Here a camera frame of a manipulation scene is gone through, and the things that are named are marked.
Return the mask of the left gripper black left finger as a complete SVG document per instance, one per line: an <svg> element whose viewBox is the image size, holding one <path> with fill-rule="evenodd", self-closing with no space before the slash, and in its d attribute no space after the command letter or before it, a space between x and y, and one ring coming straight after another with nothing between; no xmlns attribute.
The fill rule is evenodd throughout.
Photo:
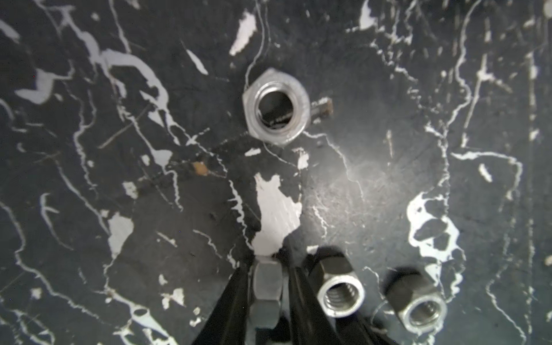
<svg viewBox="0 0 552 345"><path fill-rule="evenodd" d="M193 344L245 344L253 259L241 262Z"/></svg>

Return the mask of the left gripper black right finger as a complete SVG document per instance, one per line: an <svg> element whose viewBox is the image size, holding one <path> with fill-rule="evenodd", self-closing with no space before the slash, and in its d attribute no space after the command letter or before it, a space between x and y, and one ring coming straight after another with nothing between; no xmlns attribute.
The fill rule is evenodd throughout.
<svg viewBox="0 0 552 345"><path fill-rule="evenodd" d="M291 344L343 344L324 313L308 274L324 256L309 254L302 266L289 270Z"/></svg>

